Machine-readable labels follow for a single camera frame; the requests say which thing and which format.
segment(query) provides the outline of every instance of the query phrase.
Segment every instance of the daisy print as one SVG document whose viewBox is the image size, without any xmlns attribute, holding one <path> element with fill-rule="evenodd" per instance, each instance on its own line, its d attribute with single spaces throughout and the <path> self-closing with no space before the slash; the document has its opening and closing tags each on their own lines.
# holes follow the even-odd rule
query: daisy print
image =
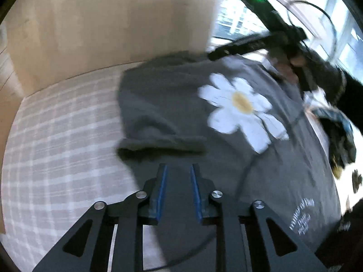
<svg viewBox="0 0 363 272">
<path fill-rule="evenodd" d="M 217 107 L 208 117 L 209 127 L 223 134 L 240 129 L 257 153 L 271 144 L 265 128 L 276 139 L 289 139 L 284 125 L 267 113 L 272 109 L 271 103 L 254 93 L 245 79 L 234 78 L 230 83 L 219 73 L 212 73 L 209 78 L 215 87 L 205 85 L 198 89 L 200 98 Z"/>
</svg>

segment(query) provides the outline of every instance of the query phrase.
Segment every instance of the metal screw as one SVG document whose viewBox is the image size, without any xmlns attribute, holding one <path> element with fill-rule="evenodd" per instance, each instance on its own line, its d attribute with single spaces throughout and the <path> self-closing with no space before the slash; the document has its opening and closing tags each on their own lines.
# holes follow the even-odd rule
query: metal screw
<svg viewBox="0 0 363 272">
<path fill-rule="evenodd" d="M 263 209 L 265 207 L 265 204 L 262 201 L 255 201 L 253 205 L 256 209 Z"/>
<path fill-rule="evenodd" d="M 220 198 L 220 197 L 222 197 L 222 195 L 223 195 L 223 193 L 221 191 L 219 191 L 219 190 L 215 190 L 215 191 L 212 192 L 212 196 L 214 198 Z"/>
<path fill-rule="evenodd" d="M 105 207 L 105 203 L 103 201 L 98 201 L 94 204 L 94 208 L 96 210 L 102 210 Z"/>
<path fill-rule="evenodd" d="M 137 198 L 145 198 L 147 196 L 147 193 L 145 191 L 139 191 L 136 193 Z"/>
</svg>

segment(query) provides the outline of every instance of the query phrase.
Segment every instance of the white plaid pattern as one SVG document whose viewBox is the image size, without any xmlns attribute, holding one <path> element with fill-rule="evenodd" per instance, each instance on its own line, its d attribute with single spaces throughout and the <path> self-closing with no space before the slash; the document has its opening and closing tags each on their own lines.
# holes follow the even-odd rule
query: white plaid pattern
<svg viewBox="0 0 363 272">
<path fill-rule="evenodd" d="M 1 177 L 6 235 L 0 240 L 30 272 L 95 202 L 139 190 L 115 153 L 122 138 L 116 96 L 135 64 L 74 77 L 23 100 L 8 138 Z M 144 267 L 165 264 L 152 227 L 144 229 Z"/>
</svg>

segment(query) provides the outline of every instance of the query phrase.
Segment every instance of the yellow flower center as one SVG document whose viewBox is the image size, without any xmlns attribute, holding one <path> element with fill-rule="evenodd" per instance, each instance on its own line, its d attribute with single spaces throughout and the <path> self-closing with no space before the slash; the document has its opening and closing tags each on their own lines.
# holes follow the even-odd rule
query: yellow flower center
<svg viewBox="0 0 363 272">
<path fill-rule="evenodd" d="M 253 112 L 252 103 L 241 92 L 233 93 L 232 104 L 244 114 L 251 114 Z"/>
</svg>

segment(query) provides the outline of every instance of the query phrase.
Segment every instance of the gray t-shirt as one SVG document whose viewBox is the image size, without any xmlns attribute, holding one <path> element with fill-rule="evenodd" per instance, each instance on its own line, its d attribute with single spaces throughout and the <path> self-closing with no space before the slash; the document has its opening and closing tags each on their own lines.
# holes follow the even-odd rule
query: gray t-shirt
<svg viewBox="0 0 363 272">
<path fill-rule="evenodd" d="M 140 188 L 169 165 L 163 218 L 156 228 L 167 262 L 204 244 L 172 271 L 213 271 L 213 227 L 199 226 L 190 166 L 218 190 L 265 201 L 315 251 L 341 217 L 322 146 L 296 85 L 276 81 L 255 61 L 208 61 L 188 53 L 125 73 L 118 100 L 126 139 L 119 153 Z"/>
</svg>

